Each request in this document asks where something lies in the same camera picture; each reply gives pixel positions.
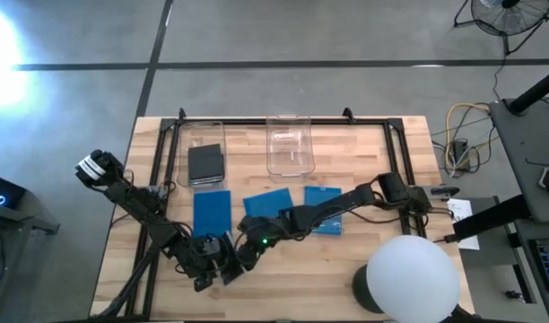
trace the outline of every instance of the wooden tabletop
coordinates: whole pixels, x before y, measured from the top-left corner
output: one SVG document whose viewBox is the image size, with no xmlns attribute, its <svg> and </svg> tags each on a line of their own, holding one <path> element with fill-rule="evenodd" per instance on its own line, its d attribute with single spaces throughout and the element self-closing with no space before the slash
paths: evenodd
<svg viewBox="0 0 549 323">
<path fill-rule="evenodd" d="M 440 174 L 431 145 L 426 118 L 404 120 L 408 148 L 417 185 L 439 185 Z M 147 185 L 153 164 L 161 118 L 139 118 L 129 148 L 126 167 L 135 173 L 137 186 Z M 232 228 L 244 216 L 242 199 L 278 188 L 289 188 L 295 205 L 303 204 L 305 185 L 341 188 L 389 172 L 384 130 L 377 126 L 312 126 L 316 169 L 307 182 L 274 183 L 266 170 L 266 128 L 225 126 L 227 146 L 227 188 L 231 191 Z M 402 157 L 395 135 L 399 168 Z M 165 170 L 170 139 L 166 140 L 160 181 Z M 178 169 L 176 158 L 175 170 Z M 434 203 L 445 206 L 442 202 Z M 373 220 L 397 217 L 396 211 L 361 207 L 357 212 Z M 114 219 L 125 212 L 117 209 Z M 167 216 L 193 223 L 193 196 L 181 186 L 170 196 Z M 426 228 L 428 239 L 441 239 L 453 232 L 445 214 L 431 214 Z M 139 225 L 131 217 L 115 224 L 109 234 L 91 314 L 104 310 L 130 276 L 135 257 Z M 175 260 L 161 257 L 152 306 L 152 319 L 227 320 L 370 320 L 387 319 L 361 308 L 352 293 L 353 274 L 386 240 L 401 234 L 400 223 L 369 224 L 354 216 L 343 216 L 343 234 L 310 234 L 302 242 L 281 241 L 260 258 L 254 270 L 228 286 L 214 280 L 202 292 L 193 290 L 192 279 L 175 272 Z M 236 238 L 239 235 L 233 230 Z M 474 312 L 457 244 L 440 244 L 454 261 L 460 278 L 460 306 Z M 143 305 L 140 286 L 137 311 Z"/>
</svg>

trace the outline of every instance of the white lamp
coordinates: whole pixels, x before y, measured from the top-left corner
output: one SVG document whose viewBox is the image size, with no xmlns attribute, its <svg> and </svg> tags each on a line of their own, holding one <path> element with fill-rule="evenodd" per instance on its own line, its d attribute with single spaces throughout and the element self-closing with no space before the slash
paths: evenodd
<svg viewBox="0 0 549 323">
<path fill-rule="evenodd" d="M 366 310 L 399 323 L 437 323 L 458 305 L 458 272 L 446 252 L 421 237 L 387 241 L 353 279 L 356 300 Z"/>
</svg>

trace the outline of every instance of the clear plastic container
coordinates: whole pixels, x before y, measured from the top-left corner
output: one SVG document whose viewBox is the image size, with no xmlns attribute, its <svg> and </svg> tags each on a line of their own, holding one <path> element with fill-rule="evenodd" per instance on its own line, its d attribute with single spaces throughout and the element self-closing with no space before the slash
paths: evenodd
<svg viewBox="0 0 549 323">
<path fill-rule="evenodd" d="M 177 176 L 180 186 L 201 190 L 224 189 L 226 166 L 227 147 L 222 122 L 193 122 L 181 126 Z"/>
<path fill-rule="evenodd" d="M 306 179 L 315 169 L 310 117 L 267 117 L 266 155 L 272 180 Z"/>
</svg>

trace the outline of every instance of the concrete floor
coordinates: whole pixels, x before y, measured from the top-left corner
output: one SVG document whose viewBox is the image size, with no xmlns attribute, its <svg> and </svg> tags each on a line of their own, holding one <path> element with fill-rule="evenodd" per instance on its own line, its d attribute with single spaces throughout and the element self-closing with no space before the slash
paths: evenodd
<svg viewBox="0 0 549 323">
<path fill-rule="evenodd" d="M 74 165 L 94 148 L 125 159 L 145 80 L 144 70 L 9 72 L 5 66 L 149 62 L 163 5 L 163 0 L 0 0 L 0 176 L 33 191 L 61 222 L 56 237 L 40 239 L 33 249 L 30 264 L 38 270 L 22 270 L 5 322 L 87 316 L 113 205 L 77 181 Z M 460 0 L 177 1 L 160 61 L 500 60 L 500 39 L 475 26 L 451 28 L 460 5 Z M 511 58 L 549 58 L 549 22 Z M 531 64 L 503 69 L 502 97 L 520 95 L 549 73 L 549 65 Z M 145 114 L 174 116 L 182 107 L 191 116 L 337 115 L 350 107 L 359 115 L 425 115 L 435 133 L 443 130 L 452 104 L 495 100 L 497 69 L 158 71 Z M 475 111 L 468 119 L 483 116 Z M 486 120 L 460 136 L 482 142 L 491 126 Z M 516 195 L 499 141 L 492 151 L 492 161 L 478 173 L 461 179 L 442 174 L 443 180 L 465 197 Z M 504 290 L 516 289 L 508 268 L 472 267 L 467 275 L 478 314 L 547 322 L 540 306 L 502 299 Z M 488 284 L 492 275 L 503 279 Z M 516 312 L 525 316 L 512 317 Z"/>
</svg>

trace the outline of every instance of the blue cloth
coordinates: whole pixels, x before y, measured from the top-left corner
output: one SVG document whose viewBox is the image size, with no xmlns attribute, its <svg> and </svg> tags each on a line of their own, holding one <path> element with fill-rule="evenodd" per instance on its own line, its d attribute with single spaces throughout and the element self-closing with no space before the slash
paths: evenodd
<svg viewBox="0 0 549 323">
<path fill-rule="evenodd" d="M 248 216 L 276 217 L 278 210 L 292 207 L 291 192 L 288 188 L 243 198 L 242 201 Z"/>
<path fill-rule="evenodd" d="M 231 230 L 230 191 L 195 193 L 193 204 L 193 236 L 220 236 Z"/>
<path fill-rule="evenodd" d="M 324 188 L 324 187 L 304 187 L 304 204 L 305 205 L 317 205 L 324 203 L 329 199 L 335 198 L 342 194 L 340 188 Z M 316 233 L 335 234 L 340 235 L 343 232 L 343 219 L 342 215 L 338 215 L 332 219 L 325 220 L 320 224 L 318 229 L 314 230 Z"/>
</svg>

